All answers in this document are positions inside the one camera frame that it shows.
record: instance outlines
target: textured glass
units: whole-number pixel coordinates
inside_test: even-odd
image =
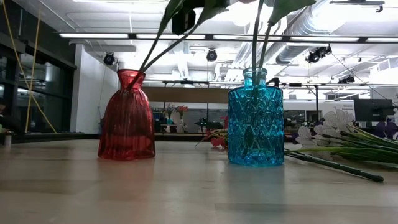
[[[155,157],[152,110],[141,90],[145,74],[124,69],[118,77],[121,89],[106,107],[98,156],[114,160]]]
[[[244,87],[229,92],[228,159],[245,166],[277,166],[284,162],[284,110],[280,88],[266,86],[267,70],[244,73]]]

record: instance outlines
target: yellow cable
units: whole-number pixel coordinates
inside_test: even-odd
[[[13,36],[12,36],[12,31],[11,31],[10,21],[9,21],[9,19],[8,19],[7,8],[6,8],[6,2],[5,2],[5,1],[2,2],[2,6],[3,6],[3,9],[4,9],[4,16],[6,17],[7,28],[8,28],[8,32],[10,33],[10,38],[11,38],[11,42],[12,42],[12,47],[14,48],[14,53],[15,53],[15,56],[16,56],[16,58],[17,58],[17,62],[18,62],[19,69],[21,70],[21,73],[22,73],[22,75],[24,76],[24,81],[25,81],[25,83],[26,83],[27,88],[28,88],[29,91],[32,93],[32,89],[31,89],[31,87],[29,86],[29,84],[28,84],[28,82],[27,82],[27,79],[26,79],[26,76],[25,76],[25,73],[24,73],[24,69],[22,68],[21,61],[19,60],[18,52],[17,52],[16,46],[15,46],[15,42],[14,42],[14,38],[13,38]],[[47,119],[46,115],[44,114],[44,112],[43,112],[42,109],[40,108],[39,103],[37,102],[37,100],[35,99],[35,97],[34,97],[33,95],[32,95],[32,99],[35,101],[35,103],[36,103],[36,105],[37,105],[37,109],[39,109],[39,111],[42,113],[44,119],[45,119],[46,122],[50,125],[50,127],[52,128],[52,130],[54,131],[54,133],[57,133],[57,131],[56,131],[56,130],[54,129],[54,127],[51,125],[50,121]]]
[[[41,17],[42,17],[42,5],[39,6],[39,16],[37,18],[36,43],[35,43],[35,49],[34,49],[34,53],[33,53],[32,76],[30,77],[30,88],[29,88],[29,102],[27,104],[27,113],[26,113],[26,125],[25,125],[25,132],[26,133],[27,133],[27,128],[29,126],[30,104],[32,103],[33,76],[35,74],[37,43],[39,42],[39,30],[40,30],[40,19],[41,19]]]

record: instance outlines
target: computer monitor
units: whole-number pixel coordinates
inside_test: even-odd
[[[392,100],[354,99],[356,121],[386,121],[387,116],[394,115]]]

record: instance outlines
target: blue glass vase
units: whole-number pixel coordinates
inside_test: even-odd
[[[284,109],[280,88],[266,85],[267,70],[243,71],[244,86],[229,92],[228,159],[244,166],[284,162]]]

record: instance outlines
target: vase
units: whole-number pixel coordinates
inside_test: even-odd
[[[266,85],[267,70],[243,71],[244,86],[228,93],[228,159],[244,166],[284,162],[283,92]]]
[[[155,157],[152,110],[141,90],[145,73],[123,69],[118,77],[121,89],[106,107],[98,156],[124,161]]]

